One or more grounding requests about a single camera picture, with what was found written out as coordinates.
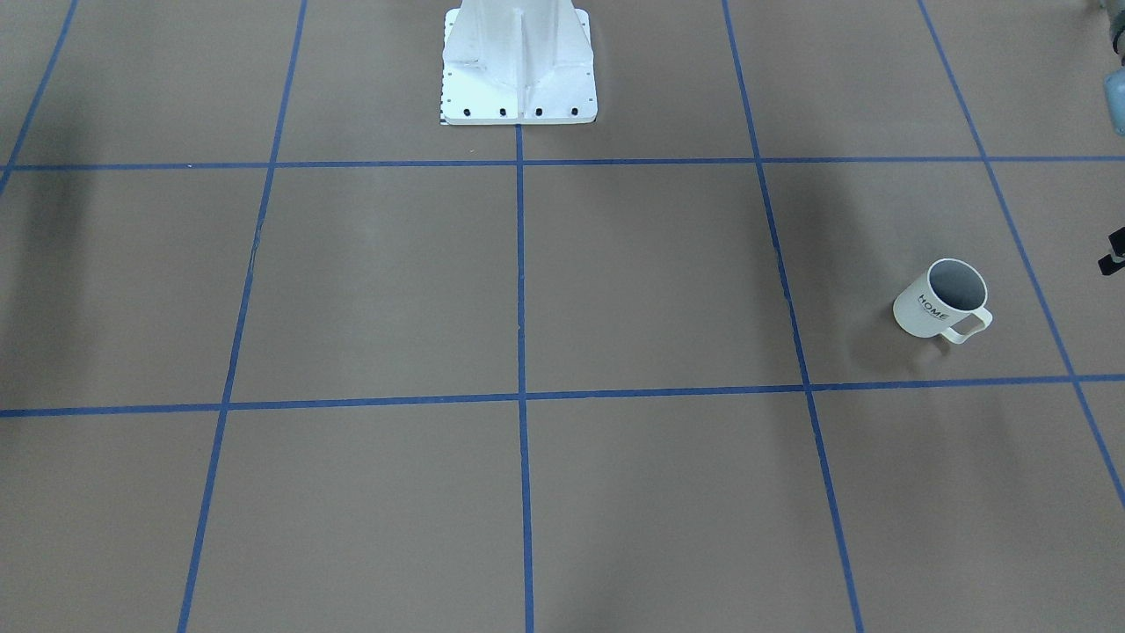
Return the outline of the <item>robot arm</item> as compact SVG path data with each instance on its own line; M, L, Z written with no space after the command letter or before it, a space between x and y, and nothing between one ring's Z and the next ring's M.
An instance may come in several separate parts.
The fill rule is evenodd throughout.
M1115 133L1124 136L1124 1L1100 1L1109 24L1109 40L1120 67L1114 69L1102 81L1107 111Z

